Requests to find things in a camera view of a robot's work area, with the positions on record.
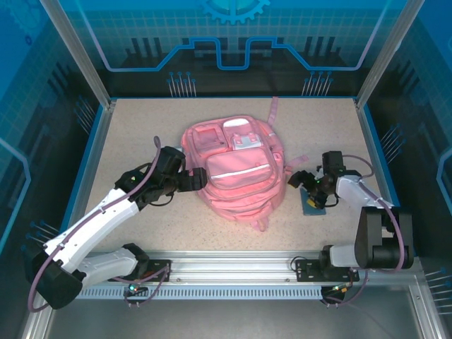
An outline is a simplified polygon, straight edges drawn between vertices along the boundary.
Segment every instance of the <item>speckled tabletop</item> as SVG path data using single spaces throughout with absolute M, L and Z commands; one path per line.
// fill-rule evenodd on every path
M 97 205 L 125 171 L 152 160 L 153 136 L 162 145 L 178 146 L 186 128 L 196 122 L 251 115 L 266 120 L 270 98 L 120 99 L 102 151 L 87 210 Z M 314 171 L 321 155 L 341 150 L 369 159 L 352 99 L 280 98 L 274 124 L 286 160 L 305 154 L 310 161 L 297 170 Z M 368 173 L 358 160 L 350 169 Z M 375 178 L 368 179 L 378 191 Z M 97 251 L 115 250 L 128 242 L 151 250 L 317 250 L 326 244 L 355 240 L 359 212 L 341 201 L 326 215 L 304 216 L 298 189 L 287 188 L 282 205 L 270 216 L 266 232 L 218 217 L 195 193 L 176 194 L 168 206 L 148 206 L 110 233 Z

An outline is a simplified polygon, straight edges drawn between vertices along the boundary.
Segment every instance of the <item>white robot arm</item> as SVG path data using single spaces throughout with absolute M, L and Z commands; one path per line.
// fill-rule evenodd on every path
M 203 168 L 185 170 L 182 152 L 171 147 L 160 150 L 160 141 L 156 144 L 160 152 L 155 164 L 124 173 L 95 208 L 62 234 L 42 246 L 31 240 L 26 244 L 25 274 L 32 283 L 28 300 L 31 311 L 36 311 L 32 306 L 35 290 L 52 308 L 59 309 L 83 288 L 115 277 L 141 279 L 152 271 L 150 259 L 135 244 L 126 244 L 109 254 L 87 255 L 112 230 L 147 205 L 154 205 L 159 197 L 172 199 L 175 191 L 197 191 L 206 186 Z
M 371 174 L 363 177 L 359 172 L 347 169 L 343 164 L 344 157 L 356 158 L 354 155 L 343 156 L 340 151 L 330 151 L 322 155 L 322 166 L 318 167 L 316 175 L 301 171 L 289 180 L 293 187 L 302 185 L 308 193 L 307 203 L 313 208 L 333 207 L 341 198 L 361 212 L 355 243 L 325 246 L 321 262 L 332 268 L 411 267 L 411 214 L 376 195 L 364 182 L 364 178 Z M 371 167 L 366 160 L 361 160 Z M 326 204 L 329 196 L 335 196 L 335 204 Z M 383 237 L 383 227 L 393 236 Z

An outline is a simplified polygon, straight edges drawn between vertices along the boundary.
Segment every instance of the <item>reflective strip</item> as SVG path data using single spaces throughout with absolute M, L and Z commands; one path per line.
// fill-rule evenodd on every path
M 249 121 L 243 118 L 228 120 L 223 123 L 223 127 L 235 127 L 249 124 Z
M 254 172 L 254 171 L 257 171 L 257 170 L 261 170 L 261 169 L 266 168 L 266 167 L 270 167 L 270 164 L 265 164 L 265 165 L 261 165 L 261 166 L 250 168 L 250 169 L 244 169 L 243 171 L 238 171 L 238 172 L 224 173 L 224 174 L 219 174 L 219 175 L 212 175 L 212 176 L 210 176 L 210 178 L 211 179 L 219 179 L 219 178 L 231 177 L 233 175 L 246 174 L 246 173 Z

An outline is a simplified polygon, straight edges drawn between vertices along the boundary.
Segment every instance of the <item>pink backpack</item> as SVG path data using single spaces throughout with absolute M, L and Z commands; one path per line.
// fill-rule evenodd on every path
M 204 167 L 208 174 L 207 186 L 198 191 L 201 199 L 218 215 L 260 231 L 284 199 L 290 166 L 307 160 L 301 156 L 285 166 L 283 145 L 271 128 L 277 108 L 274 97 L 267 122 L 246 115 L 216 119 L 182 136 L 186 168 Z

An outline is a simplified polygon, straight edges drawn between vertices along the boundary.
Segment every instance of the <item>enclosure wall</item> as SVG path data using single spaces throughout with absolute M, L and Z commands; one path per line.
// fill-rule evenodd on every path
M 405 0 L 63 0 L 114 97 L 356 95 Z
M 27 314 L 21 247 L 49 236 L 33 223 L 59 228 L 98 103 L 39 2 L 2 2 L 0 31 L 0 333 L 9 339 Z
M 451 12 L 450 1 L 425 2 L 369 100 L 426 272 L 452 269 Z

